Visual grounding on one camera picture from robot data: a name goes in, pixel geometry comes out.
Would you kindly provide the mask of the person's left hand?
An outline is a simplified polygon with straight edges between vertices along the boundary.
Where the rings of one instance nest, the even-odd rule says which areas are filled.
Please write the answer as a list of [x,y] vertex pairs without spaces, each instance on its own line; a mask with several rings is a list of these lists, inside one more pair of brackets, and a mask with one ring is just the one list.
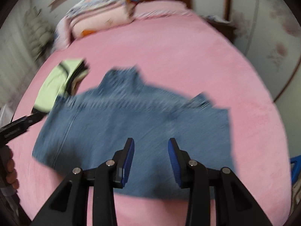
[[15,162],[13,160],[13,152],[10,148],[8,148],[8,151],[10,152],[10,159],[7,162],[6,181],[17,190],[19,188],[19,180],[17,178],[17,171],[15,169]]

